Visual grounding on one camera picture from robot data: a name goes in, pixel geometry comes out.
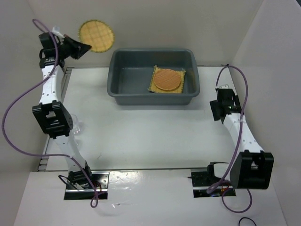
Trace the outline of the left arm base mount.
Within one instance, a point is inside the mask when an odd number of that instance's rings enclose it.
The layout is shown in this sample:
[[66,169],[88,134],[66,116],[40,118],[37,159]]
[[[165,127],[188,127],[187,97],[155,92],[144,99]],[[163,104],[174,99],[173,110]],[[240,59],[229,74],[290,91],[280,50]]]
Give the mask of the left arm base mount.
[[[92,171],[91,181],[99,200],[108,199],[109,176],[108,171]],[[72,182],[69,176],[58,175],[58,178],[65,184],[64,200],[91,200],[94,197],[94,189],[88,182],[80,186]]]

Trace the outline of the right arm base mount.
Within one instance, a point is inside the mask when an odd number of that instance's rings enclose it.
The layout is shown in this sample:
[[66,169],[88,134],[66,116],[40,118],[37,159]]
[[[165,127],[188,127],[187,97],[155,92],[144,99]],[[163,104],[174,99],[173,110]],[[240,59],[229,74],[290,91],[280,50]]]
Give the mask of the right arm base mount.
[[191,169],[191,175],[188,176],[192,182],[193,197],[194,198],[213,198],[221,197],[222,194],[228,190],[225,196],[236,196],[235,190],[233,190],[231,184],[226,183],[216,188],[212,193],[208,194],[207,188],[219,181],[219,178],[210,176],[207,172],[207,168]]

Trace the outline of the round orange woven coaster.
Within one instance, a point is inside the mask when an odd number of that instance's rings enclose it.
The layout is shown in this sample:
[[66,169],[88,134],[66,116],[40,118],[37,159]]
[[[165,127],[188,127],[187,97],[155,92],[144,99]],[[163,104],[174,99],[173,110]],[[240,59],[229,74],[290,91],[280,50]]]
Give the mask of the round orange woven coaster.
[[155,86],[164,91],[177,89],[181,81],[180,75],[171,69],[162,69],[156,72],[153,78]]

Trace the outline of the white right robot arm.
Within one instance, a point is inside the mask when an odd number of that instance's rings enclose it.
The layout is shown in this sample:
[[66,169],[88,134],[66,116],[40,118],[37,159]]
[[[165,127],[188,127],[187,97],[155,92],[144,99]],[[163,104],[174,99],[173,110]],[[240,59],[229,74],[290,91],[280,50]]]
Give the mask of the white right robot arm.
[[206,173],[211,185],[229,181],[235,189],[269,187],[274,157],[265,152],[251,133],[239,98],[232,89],[217,88],[217,99],[210,102],[215,121],[221,121],[236,145],[224,174],[218,169]]

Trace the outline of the round bamboo coaster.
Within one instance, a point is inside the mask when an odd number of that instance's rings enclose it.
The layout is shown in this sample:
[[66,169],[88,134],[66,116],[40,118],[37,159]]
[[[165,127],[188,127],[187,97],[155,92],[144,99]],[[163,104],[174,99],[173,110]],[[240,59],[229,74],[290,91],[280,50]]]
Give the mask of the round bamboo coaster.
[[115,42],[115,34],[105,22],[89,20],[79,28],[79,40],[83,44],[90,45],[90,51],[103,53],[112,48]]

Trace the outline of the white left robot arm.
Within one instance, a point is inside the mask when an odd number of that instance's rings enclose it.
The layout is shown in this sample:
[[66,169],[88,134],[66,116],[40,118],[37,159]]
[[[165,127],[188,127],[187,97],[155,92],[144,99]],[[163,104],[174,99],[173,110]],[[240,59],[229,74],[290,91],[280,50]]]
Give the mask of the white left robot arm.
[[39,104],[32,107],[32,113],[42,131],[57,144],[60,153],[66,155],[67,180],[73,188],[90,188],[94,177],[81,156],[72,129],[73,119],[62,103],[62,80],[64,61],[68,57],[79,59],[91,46],[77,42],[67,35],[44,32],[39,35],[43,46],[40,51],[40,68],[46,82],[43,84]]

